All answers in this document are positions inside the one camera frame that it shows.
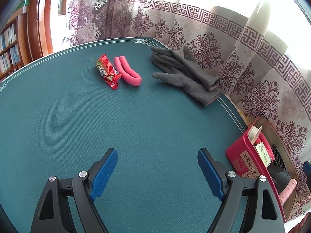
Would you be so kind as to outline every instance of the book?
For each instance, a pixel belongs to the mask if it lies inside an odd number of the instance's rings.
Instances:
[[[17,55],[16,55],[16,46],[14,46],[13,48],[12,48],[12,53],[13,53],[13,56],[14,56],[14,60],[15,60],[15,64],[19,61],[18,59],[17,59]]]
[[[6,61],[6,58],[4,56],[4,54],[2,55],[2,59],[3,59],[3,63],[4,63],[4,70],[7,70],[7,61]]]
[[[12,26],[11,25],[10,25],[8,30],[9,30],[9,44],[10,44],[10,43],[12,43],[12,36],[11,36],[12,35]]]
[[[12,24],[12,43],[16,40],[15,39],[16,34],[14,33],[15,33],[15,28],[14,28],[14,24]]]
[[[4,33],[1,34],[1,43],[2,43],[2,50],[4,50],[5,48]]]
[[[12,66],[12,60],[11,60],[11,57],[10,57],[10,53],[7,51],[6,54],[7,54],[7,59],[9,61],[10,67],[11,67]]]
[[[9,45],[9,32],[6,30],[4,32],[4,42],[5,42],[5,47]]]
[[[14,28],[13,28],[13,25],[14,25],[14,24],[11,25],[11,31],[10,31],[10,32],[11,32],[11,43],[14,42],[14,33],[13,33]]]
[[[15,54],[15,48],[13,47],[11,50],[11,57],[13,57],[14,60],[14,64],[16,64],[18,62],[17,58],[16,58],[16,54]]]
[[[15,57],[14,57],[14,54],[13,54],[13,48],[10,48],[9,52],[10,52],[12,64],[14,65],[16,63],[16,61],[15,61]]]
[[[18,60],[18,61],[21,61],[21,58],[20,58],[20,56],[19,56],[19,52],[18,52],[17,46],[15,46],[15,49],[16,49],[17,60]]]
[[[8,52],[6,52],[4,54],[5,54],[5,58],[7,59],[7,69],[9,69],[11,67],[10,56],[9,56]]]
[[[5,68],[4,68],[4,63],[3,63],[3,58],[2,56],[0,56],[0,71],[1,73],[5,72]]]

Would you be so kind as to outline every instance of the blue gripper pad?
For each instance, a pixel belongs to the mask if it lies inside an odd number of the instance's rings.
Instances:
[[[199,150],[197,153],[197,162],[213,195],[216,196],[220,201],[223,201],[225,194],[222,189],[221,179],[202,150]]]
[[[97,197],[100,197],[103,194],[117,162],[118,153],[113,149],[92,181],[92,190],[89,194],[92,201],[95,201]]]
[[[311,165],[308,161],[306,161],[303,165],[302,165],[302,170],[304,170],[304,173],[306,175],[311,173]]]

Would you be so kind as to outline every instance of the pink hand grip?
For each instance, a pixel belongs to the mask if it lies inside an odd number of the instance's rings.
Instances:
[[[114,65],[119,73],[123,74],[122,78],[129,84],[138,87],[142,82],[142,78],[132,68],[130,68],[124,56],[115,57]]]
[[[297,185],[297,181],[295,179],[291,179],[287,184],[286,188],[280,193],[279,199],[281,201],[282,206],[287,201],[288,197],[292,194],[293,190]]]

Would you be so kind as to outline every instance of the curtain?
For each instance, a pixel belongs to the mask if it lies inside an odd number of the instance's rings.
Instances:
[[[266,117],[298,176],[289,220],[311,211],[302,164],[311,160],[310,25],[292,0],[73,0],[71,46],[153,37],[220,78],[252,121]]]

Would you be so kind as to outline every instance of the gray glove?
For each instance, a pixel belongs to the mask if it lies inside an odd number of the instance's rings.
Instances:
[[[161,62],[165,60],[165,65],[173,66],[188,78],[202,83],[207,90],[211,91],[218,86],[219,78],[206,74],[198,65],[187,46],[183,48],[184,58],[170,49],[151,47],[151,50],[153,51],[152,56],[154,56],[154,58],[158,60],[161,59]]]
[[[195,98],[206,107],[208,104],[212,103],[217,99],[221,91],[219,89],[214,89],[213,91],[208,91],[202,84],[193,81],[188,78],[182,72],[177,70],[175,67],[167,67],[163,65],[162,62],[155,60],[151,57],[152,62],[163,70],[165,73],[153,73],[152,77],[160,79],[166,83],[174,85],[176,87],[182,87],[183,90],[189,94],[191,97]]]

